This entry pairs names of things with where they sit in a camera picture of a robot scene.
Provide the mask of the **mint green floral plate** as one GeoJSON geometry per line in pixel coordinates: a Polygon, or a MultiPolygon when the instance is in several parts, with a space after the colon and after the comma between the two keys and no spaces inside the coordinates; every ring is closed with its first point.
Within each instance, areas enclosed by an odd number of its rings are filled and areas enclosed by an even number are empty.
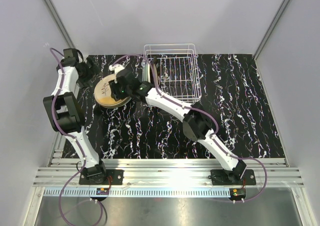
{"type": "Polygon", "coordinates": [[[142,81],[150,82],[150,66],[146,60],[142,62],[142,81]]]}

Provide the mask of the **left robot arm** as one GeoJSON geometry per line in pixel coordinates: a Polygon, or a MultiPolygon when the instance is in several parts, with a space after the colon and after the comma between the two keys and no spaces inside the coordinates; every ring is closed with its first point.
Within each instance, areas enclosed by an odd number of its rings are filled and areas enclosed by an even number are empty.
{"type": "Polygon", "coordinates": [[[107,181],[108,173],[86,134],[85,115],[74,94],[75,86],[88,88],[99,69],[76,48],[66,48],[60,55],[55,89],[43,98],[43,105],[53,130],[69,141],[80,159],[79,184],[101,185],[107,181]]]}

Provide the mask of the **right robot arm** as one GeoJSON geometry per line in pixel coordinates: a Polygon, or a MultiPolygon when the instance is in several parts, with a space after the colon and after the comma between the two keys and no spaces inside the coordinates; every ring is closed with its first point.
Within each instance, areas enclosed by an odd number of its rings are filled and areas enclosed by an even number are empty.
{"type": "Polygon", "coordinates": [[[246,163],[217,137],[218,123],[204,111],[201,103],[180,101],[161,91],[157,84],[139,81],[131,71],[119,64],[112,71],[115,79],[109,82],[109,86],[113,99],[130,97],[176,117],[182,122],[185,137],[203,145],[218,160],[229,183],[237,185],[243,181],[246,163]]]}

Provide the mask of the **cream yellow leaf plate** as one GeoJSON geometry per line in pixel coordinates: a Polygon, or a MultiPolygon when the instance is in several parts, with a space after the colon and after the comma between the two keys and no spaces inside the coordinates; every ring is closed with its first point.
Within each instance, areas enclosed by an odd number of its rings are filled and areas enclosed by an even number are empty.
{"type": "Polygon", "coordinates": [[[109,81],[114,80],[115,78],[116,76],[114,74],[110,74],[102,78],[94,88],[94,98],[96,102],[100,106],[107,109],[122,107],[131,100],[130,97],[120,99],[120,100],[115,100],[112,98],[109,81]]]}

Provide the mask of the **black plate with colour stripes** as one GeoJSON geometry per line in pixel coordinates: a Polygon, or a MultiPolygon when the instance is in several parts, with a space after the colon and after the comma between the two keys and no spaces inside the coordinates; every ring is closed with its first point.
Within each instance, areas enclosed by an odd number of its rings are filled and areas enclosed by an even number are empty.
{"type": "Polygon", "coordinates": [[[155,56],[152,59],[152,69],[153,72],[155,73],[155,80],[153,80],[153,82],[156,82],[156,84],[159,86],[160,85],[160,60],[157,59],[157,57],[155,56]]]}

